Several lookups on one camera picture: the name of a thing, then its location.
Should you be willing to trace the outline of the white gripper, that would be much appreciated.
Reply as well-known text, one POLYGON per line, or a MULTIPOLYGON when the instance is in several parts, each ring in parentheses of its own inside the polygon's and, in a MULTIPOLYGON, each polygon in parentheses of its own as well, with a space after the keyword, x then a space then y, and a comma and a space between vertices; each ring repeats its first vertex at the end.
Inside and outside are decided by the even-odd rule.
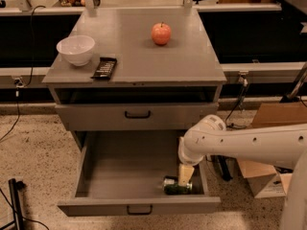
POLYGON ((183 137, 179 138, 177 155, 182 163, 178 167, 178 185, 185 187, 194 173, 195 169, 193 166, 198 165, 202 161, 203 155, 190 151, 185 146, 183 137))

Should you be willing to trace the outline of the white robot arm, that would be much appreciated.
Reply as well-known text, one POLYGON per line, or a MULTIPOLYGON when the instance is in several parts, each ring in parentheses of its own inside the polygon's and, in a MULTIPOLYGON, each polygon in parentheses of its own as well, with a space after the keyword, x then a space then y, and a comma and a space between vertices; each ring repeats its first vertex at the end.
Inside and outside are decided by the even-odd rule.
POLYGON ((307 125, 228 130, 207 115, 179 138, 178 157, 196 166, 206 154, 251 160, 293 171, 280 230, 307 230, 307 125))

